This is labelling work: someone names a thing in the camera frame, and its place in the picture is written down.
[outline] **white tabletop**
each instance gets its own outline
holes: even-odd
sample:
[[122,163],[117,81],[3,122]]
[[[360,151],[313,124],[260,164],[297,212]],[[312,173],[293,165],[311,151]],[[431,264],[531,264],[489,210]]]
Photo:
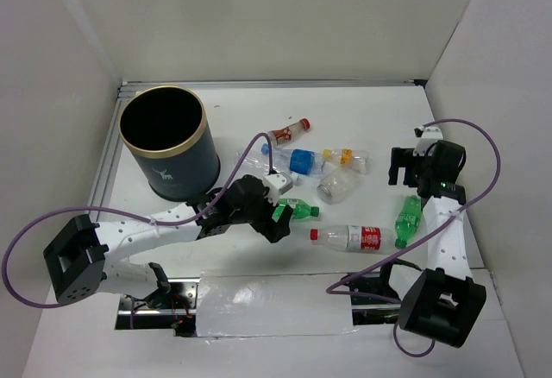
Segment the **white tabletop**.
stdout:
[[[315,223],[296,223],[292,235],[278,244],[270,244],[250,228],[240,227],[223,236],[144,253],[135,261],[159,262],[169,276],[200,275],[202,272],[222,276],[291,274],[296,279],[297,293],[301,285],[320,288],[323,293],[323,286],[312,286],[313,276],[305,274],[338,278],[339,274],[330,273],[362,269],[381,258],[318,249],[309,244],[307,233],[310,227],[331,224],[393,227],[404,195],[412,190],[387,185],[390,149],[413,146],[413,128],[432,119],[422,88],[196,91],[204,101],[223,164],[218,185],[233,165],[235,150],[245,146],[253,134],[281,127],[301,117],[310,120],[312,130],[302,135],[293,147],[313,150],[366,148],[370,152],[371,173],[363,177],[359,190],[339,205],[325,205],[319,201],[309,181],[294,188],[290,195],[321,206],[322,219]],[[116,172],[110,173],[108,178],[111,182],[103,194],[104,205],[143,214],[173,206],[150,191],[126,149],[115,151],[120,153],[119,161],[106,161],[106,167],[110,163],[116,165],[113,168]],[[469,228],[466,238],[470,265],[481,267],[479,251]],[[423,266],[425,253],[425,249],[420,248],[408,257]],[[329,282],[329,278],[317,278],[323,280],[324,285]],[[521,378],[523,374],[491,278],[486,270],[479,269],[474,270],[474,280],[486,286],[487,302],[466,344],[459,350],[438,344],[432,355],[421,360],[398,352],[391,339],[390,325],[361,326],[347,333],[329,328],[326,336],[315,333],[313,336],[245,338],[176,338],[170,331],[114,331],[118,296],[98,294],[76,305],[42,313],[24,376]],[[310,319],[309,327],[316,332],[323,329],[325,322],[332,322],[333,317],[349,310],[343,305],[346,297],[334,298],[336,306],[333,308],[324,311],[316,306],[311,308],[312,316],[318,318],[319,323]],[[48,301],[53,301],[52,292]],[[324,302],[325,306],[334,305],[333,301]],[[423,350],[427,345],[420,337],[404,332],[400,336],[410,350]]]

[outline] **wall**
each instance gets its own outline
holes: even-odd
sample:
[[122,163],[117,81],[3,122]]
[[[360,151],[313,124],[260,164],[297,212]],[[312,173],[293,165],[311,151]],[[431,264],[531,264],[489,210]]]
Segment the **wall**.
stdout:
[[80,0],[126,80],[427,79],[469,0]]
[[[494,192],[470,213],[528,378],[549,375],[552,308],[552,0],[472,0],[427,86],[436,117],[488,130],[503,156]],[[492,151],[461,125],[468,194],[492,176]]]
[[[116,87],[61,0],[0,0],[0,253],[30,219],[85,204]],[[43,302],[42,250],[65,218],[23,239],[9,265],[16,288]],[[41,311],[0,287],[2,377],[22,374]]]

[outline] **blue bottle cap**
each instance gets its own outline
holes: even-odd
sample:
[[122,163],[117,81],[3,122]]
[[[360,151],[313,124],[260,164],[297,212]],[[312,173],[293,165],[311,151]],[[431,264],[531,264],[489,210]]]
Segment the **blue bottle cap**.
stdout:
[[314,152],[303,149],[293,149],[290,159],[290,171],[308,175],[314,165]]

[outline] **black bin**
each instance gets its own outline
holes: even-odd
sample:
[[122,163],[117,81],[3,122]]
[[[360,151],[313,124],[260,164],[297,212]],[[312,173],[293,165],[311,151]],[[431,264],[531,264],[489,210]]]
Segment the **black bin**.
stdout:
[[183,202],[209,191],[220,161],[201,100],[177,86],[135,96],[119,117],[119,133],[154,192]]

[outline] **deer logo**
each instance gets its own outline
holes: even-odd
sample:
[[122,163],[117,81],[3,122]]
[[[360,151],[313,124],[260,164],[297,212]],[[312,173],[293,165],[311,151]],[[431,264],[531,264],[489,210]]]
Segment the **deer logo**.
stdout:
[[154,169],[154,171],[156,173],[158,173],[163,180],[172,180],[173,179],[171,174],[165,174],[166,170],[165,171],[157,171],[156,169]]

